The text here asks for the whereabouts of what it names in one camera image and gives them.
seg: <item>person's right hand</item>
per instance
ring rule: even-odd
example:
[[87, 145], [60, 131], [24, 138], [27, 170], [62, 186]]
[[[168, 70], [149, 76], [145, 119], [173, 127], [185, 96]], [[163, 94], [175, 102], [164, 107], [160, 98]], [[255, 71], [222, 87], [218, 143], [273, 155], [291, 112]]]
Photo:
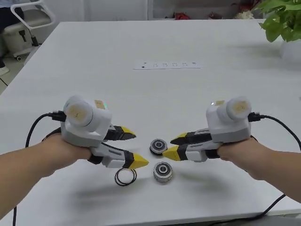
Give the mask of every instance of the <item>person's right hand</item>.
[[263, 180], [262, 168], [266, 165], [266, 161], [269, 161], [271, 152], [273, 152], [271, 149], [263, 146], [254, 138], [226, 144], [218, 149], [222, 160], [231, 161], [256, 180]]

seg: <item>sticker label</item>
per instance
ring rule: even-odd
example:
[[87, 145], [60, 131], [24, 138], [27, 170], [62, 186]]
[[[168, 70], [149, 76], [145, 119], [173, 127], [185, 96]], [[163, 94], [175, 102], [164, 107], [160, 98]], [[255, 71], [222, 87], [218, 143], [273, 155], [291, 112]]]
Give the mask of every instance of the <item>sticker label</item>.
[[215, 102], [215, 106], [221, 106], [221, 105], [223, 105], [224, 103], [225, 103], [224, 100], [217, 100], [217, 101]]
[[84, 109], [74, 105], [69, 108], [67, 116], [75, 119], [78, 122], [82, 122], [86, 118], [87, 112]]
[[241, 114], [248, 110], [248, 103], [246, 101], [239, 101], [232, 106], [235, 114]]
[[96, 105], [97, 108], [105, 110], [105, 106], [104, 106], [103, 101], [101, 101], [101, 100], [95, 100], [94, 102], [95, 102], [95, 105]]

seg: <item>black rubber o-ring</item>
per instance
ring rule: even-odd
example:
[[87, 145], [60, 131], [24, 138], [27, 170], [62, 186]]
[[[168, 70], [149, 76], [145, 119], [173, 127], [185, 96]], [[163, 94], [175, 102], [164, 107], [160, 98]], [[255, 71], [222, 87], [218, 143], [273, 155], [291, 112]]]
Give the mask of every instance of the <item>black rubber o-ring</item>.
[[[130, 170], [130, 171], [133, 173], [133, 179], [131, 180], [131, 182], [129, 182], [129, 183], [124, 183], [124, 182], [120, 181], [120, 179], [119, 179], [118, 176], [119, 176], [119, 173], [120, 173], [121, 171], [123, 171], [123, 170]], [[136, 181], [136, 179], [137, 179], [137, 172], [136, 172], [136, 170], [134, 170], [134, 169], [125, 169], [125, 168], [121, 168], [121, 169], [119, 169], [119, 170], [116, 172], [116, 174], [115, 174], [115, 182], [116, 182], [116, 184], [118, 184], [119, 186], [122, 186], [122, 187], [125, 187], [125, 186], [128, 186], [128, 185], [134, 183], [134, 182]]]

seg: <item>black cable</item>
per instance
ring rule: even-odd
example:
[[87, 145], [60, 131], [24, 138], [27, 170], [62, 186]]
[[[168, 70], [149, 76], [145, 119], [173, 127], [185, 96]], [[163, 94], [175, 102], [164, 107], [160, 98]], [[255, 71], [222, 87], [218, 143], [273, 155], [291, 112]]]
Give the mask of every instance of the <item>black cable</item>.
[[260, 115], [260, 117], [261, 118], [263, 118], [263, 119], [271, 119], [271, 120], [274, 120], [274, 121], [276, 121], [276, 122], [278, 122], [280, 125], [282, 125], [292, 136], [293, 136], [293, 138], [295, 138], [295, 140], [297, 141], [297, 143], [298, 143], [298, 145], [299, 145], [299, 148], [300, 148], [300, 150], [301, 150], [301, 141], [300, 141], [300, 139], [297, 137], [297, 135], [290, 129], [290, 128], [288, 128], [288, 126], [287, 125], [285, 125], [282, 121], [280, 121], [279, 119], [276, 119], [276, 118], [274, 118], [274, 117], [272, 117], [272, 116], [269, 116], [269, 115]]
[[[301, 141], [300, 139], [297, 137], [297, 135], [290, 129], [288, 128], [287, 125], [285, 125], [282, 121], [280, 121], [279, 119], [276, 119], [272, 116], [269, 115], [262, 115], [259, 113], [250, 113], [249, 114], [249, 122], [253, 122], [253, 121], [260, 121], [261, 119], [271, 119], [275, 122], [278, 122], [280, 125], [282, 125], [292, 136], [293, 138], [295, 138], [295, 140], [297, 141], [300, 151], [301, 151]], [[225, 221], [218, 221], [218, 222], [214, 222], [212, 224], [209, 224], [208, 226], [214, 226], [214, 225], [220, 225], [220, 224], [225, 224], [225, 223], [232, 223], [232, 222], [237, 222], [237, 221], [253, 221], [253, 220], [258, 220], [263, 218], [278, 202], [280, 202], [283, 198], [285, 198], [286, 195], [283, 194], [281, 195], [279, 198], [277, 198], [264, 212], [254, 216], [254, 217], [249, 217], [249, 218], [241, 218], [241, 219], [232, 219], [232, 220], [225, 220]]]
[[[32, 137], [32, 132], [33, 132], [34, 128], [36, 127], [36, 125], [38, 124], [38, 122], [45, 117], [52, 117], [52, 116], [53, 116], [52, 113], [43, 114], [39, 118], [37, 118], [36, 121], [34, 121], [34, 123], [32, 124], [32, 127], [30, 128], [29, 133], [27, 135], [25, 148], [27, 148], [29, 146], [29, 141], [30, 141], [30, 138]], [[16, 226], [16, 220], [17, 220], [17, 206], [14, 207], [13, 226]]]
[[226, 223], [233, 223], [237, 221], [254, 221], [254, 220], [259, 220], [263, 218], [278, 202], [280, 202], [284, 197], [286, 197], [285, 194], [277, 198], [264, 212], [254, 216], [254, 217], [249, 217], [249, 218], [241, 218], [241, 219], [232, 219], [232, 220], [224, 220], [224, 221], [218, 221], [212, 224], [209, 224], [208, 226], [213, 226], [213, 225], [220, 225], [220, 224], [226, 224]]
[[2, 78], [0, 78], [0, 80], [1, 80], [6, 86], [8, 86], [8, 84], [7, 84]]

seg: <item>white wall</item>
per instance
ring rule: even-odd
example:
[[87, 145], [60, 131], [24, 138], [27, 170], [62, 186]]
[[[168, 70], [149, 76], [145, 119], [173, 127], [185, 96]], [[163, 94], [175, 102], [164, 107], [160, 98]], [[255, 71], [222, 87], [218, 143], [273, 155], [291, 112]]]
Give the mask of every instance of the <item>white wall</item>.
[[45, 0], [45, 4], [56, 16], [56, 24], [34, 31], [39, 42], [43, 42], [55, 29], [59, 22], [84, 21], [84, 1], [85, 0]]
[[45, 0], [57, 23], [34, 33], [43, 42], [63, 21], [147, 20], [147, 0]]
[[147, 20], [147, 0], [85, 0], [88, 21]]

